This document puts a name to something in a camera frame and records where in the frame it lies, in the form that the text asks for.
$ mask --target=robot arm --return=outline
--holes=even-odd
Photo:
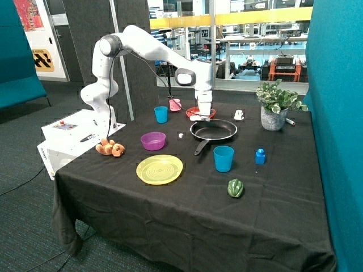
[[[109,91],[111,90],[110,96],[118,91],[117,83],[112,76],[112,61],[131,51],[149,61],[164,60],[176,66],[178,68],[175,73],[176,82],[181,86],[194,86],[199,114],[204,117],[203,119],[210,116],[212,64],[198,59],[187,60],[134,25],[127,26],[122,33],[106,35],[96,43],[92,73],[98,78],[98,81],[84,88],[81,97],[97,111],[99,116],[102,115],[105,118],[106,114],[109,114],[109,106],[106,102]],[[116,123],[114,113],[112,122]]]

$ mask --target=glass window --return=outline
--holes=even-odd
[[[150,2],[159,3],[158,22],[170,18],[167,24],[174,26],[170,48],[189,60],[215,60],[216,90],[255,91],[263,81],[282,79],[281,87],[307,92],[305,49],[314,0],[149,0],[149,7]],[[153,31],[163,28],[154,25]]]

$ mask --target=frying pan handle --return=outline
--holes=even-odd
[[[194,156],[198,156],[207,143],[209,143],[209,140],[201,141],[196,151],[194,152]]]

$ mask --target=orange machine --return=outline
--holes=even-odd
[[[279,57],[271,61],[268,80],[282,79],[285,82],[299,82],[301,63],[299,59]]]

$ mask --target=orange stuffed toy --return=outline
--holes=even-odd
[[[113,155],[114,157],[120,157],[124,151],[125,147],[119,143],[115,143],[114,140],[108,140],[103,138],[101,144],[96,145],[96,150],[102,155]]]

